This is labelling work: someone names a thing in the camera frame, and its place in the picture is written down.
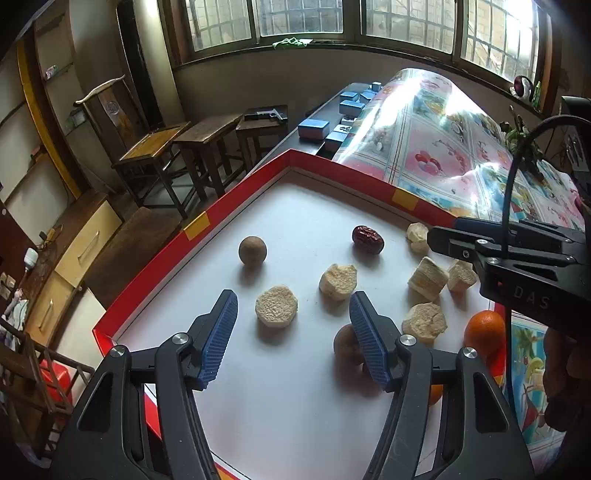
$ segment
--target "orange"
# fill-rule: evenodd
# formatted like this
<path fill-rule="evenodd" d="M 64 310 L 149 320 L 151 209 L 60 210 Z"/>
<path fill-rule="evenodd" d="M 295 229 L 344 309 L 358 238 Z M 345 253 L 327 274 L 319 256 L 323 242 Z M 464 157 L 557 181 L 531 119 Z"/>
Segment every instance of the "orange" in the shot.
<path fill-rule="evenodd" d="M 443 395 L 443 385 L 431 385 L 429 393 L 429 406 L 435 405 Z"/>
<path fill-rule="evenodd" d="M 475 314 L 464 330 L 464 345 L 475 348 L 479 355 L 487 356 L 505 342 L 505 321 L 492 310 Z"/>

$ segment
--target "person's hand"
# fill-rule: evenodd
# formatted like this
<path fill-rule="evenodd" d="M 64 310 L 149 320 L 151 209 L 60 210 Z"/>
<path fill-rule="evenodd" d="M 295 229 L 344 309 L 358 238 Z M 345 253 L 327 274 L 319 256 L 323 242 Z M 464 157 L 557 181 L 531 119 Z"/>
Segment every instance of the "person's hand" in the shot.
<path fill-rule="evenodd" d="M 551 328 L 544 337 L 545 420 L 567 430 L 583 405 L 591 404 L 591 342 L 575 342 Z"/>

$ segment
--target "drawer handle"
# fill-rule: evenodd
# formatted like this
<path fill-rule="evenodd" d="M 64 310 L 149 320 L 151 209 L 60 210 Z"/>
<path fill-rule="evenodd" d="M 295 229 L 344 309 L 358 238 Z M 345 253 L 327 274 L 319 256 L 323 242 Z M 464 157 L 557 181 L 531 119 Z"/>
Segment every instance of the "drawer handle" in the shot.
<path fill-rule="evenodd" d="M 43 320 L 41 321 L 41 323 L 39 324 L 39 330 L 43 330 L 43 327 L 45 325 L 45 321 L 47 320 L 47 314 L 49 313 L 49 311 L 53 308 L 53 299 L 51 299 L 49 301 L 49 305 L 47 306 L 47 310 L 45 311 L 45 315 L 43 315 Z"/>
<path fill-rule="evenodd" d="M 86 245 L 86 248 L 84 249 L 84 251 L 80 255 L 78 255 L 78 263 L 81 263 L 80 259 L 86 255 L 86 252 L 88 252 L 88 249 L 90 248 L 90 246 L 94 243 L 94 241 L 96 239 L 98 239 L 99 234 L 100 234 L 100 230 L 97 230 L 94 237 L 92 237 L 92 240 L 90 242 L 88 242 L 88 245 Z"/>

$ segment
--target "white bread chunk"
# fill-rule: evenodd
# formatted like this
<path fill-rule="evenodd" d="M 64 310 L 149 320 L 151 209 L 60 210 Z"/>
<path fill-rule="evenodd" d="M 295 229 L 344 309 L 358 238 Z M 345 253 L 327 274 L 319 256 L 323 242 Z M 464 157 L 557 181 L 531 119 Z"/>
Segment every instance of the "white bread chunk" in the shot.
<path fill-rule="evenodd" d="M 407 238 L 414 242 L 426 242 L 429 229 L 422 223 L 411 223 L 407 229 Z"/>
<path fill-rule="evenodd" d="M 320 277 L 320 291 L 335 301 L 348 299 L 357 286 L 357 269 L 354 265 L 333 263 Z"/>
<path fill-rule="evenodd" d="M 427 241 L 413 242 L 410 244 L 410 248 L 413 252 L 421 255 L 427 255 L 429 253 L 429 245 Z"/>
<path fill-rule="evenodd" d="M 455 293 L 464 293 L 478 280 L 478 275 L 472 270 L 472 264 L 462 260 L 456 260 L 447 273 L 447 288 Z"/>
<path fill-rule="evenodd" d="M 255 312 L 268 327 L 285 328 L 296 316 L 297 298 L 285 285 L 277 285 L 258 296 Z"/>
<path fill-rule="evenodd" d="M 447 329 L 441 307 L 434 303 L 420 303 L 410 309 L 402 321 L 402 332 L 415 337 L 419 342 L 431 346 Z"/>
<path fill-rule="evenodd" d="M 447 272 L 443 271 L 429 257 L 423 257 L 413 276 L 408 280 L 408 286 L 429 301 L 437 298 L 446 283 Z"/>

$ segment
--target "blue box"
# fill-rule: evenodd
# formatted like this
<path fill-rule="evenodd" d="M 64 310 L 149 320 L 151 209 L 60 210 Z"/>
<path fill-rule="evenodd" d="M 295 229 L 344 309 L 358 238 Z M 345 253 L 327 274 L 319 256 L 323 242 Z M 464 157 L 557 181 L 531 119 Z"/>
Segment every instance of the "blue box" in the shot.
<path fill-rule="evenodd" d="M 357 118 L 365 105 L 360 102 L 344 100 L 339 105 L 339 113 Z"/>
<path fill-rule="evenodd" d="M 355 92 L 342 92 L 340 94 L 340 101 L 343 100 L 351 100 L 352 102 L 356 102 L 359 99 L 359 94 Z"/>
<path fill-rule="evenodd" d="M 372 92 L 371 90 L 364 90 L 363 92 L 361 92 L 359 94 L 359 101 L 362 103 L 369 103 L 374 97 L 376 96 L 375 92 Z"/>
<path fill-rule="evenodd" d="M 329 152 L 336 152 L 345 138 L 347 138 L 347 134 L 343 132 L 331 132 L 324 139 L 324 148 Z"/>
<path fill-rule="evenodd" d="M 330 132 L 330 124 L 326 120 L 313 120 L 307 118 L 297 126 L 300 138 L 310 140 L 322 140 Z"/>
<path fill-rule="evenodd" d="M 337 125 L 333 132 L 339 132 L 342 134 L 348 134 L 349 132 L 351 132 L 351 126 L 347 126 L 347 125 Z"/>
<path fill-rule="evenodd" d="M 355 123 L 355 117 L 354 116 L 348 116 L 348 115 L 345 115 L 343 117 L 343 119 L 340 121 L 340 124 L 341 125 L 344 125 L 346 127 L 352 127 L 353 126 L 353 123 Z"/>

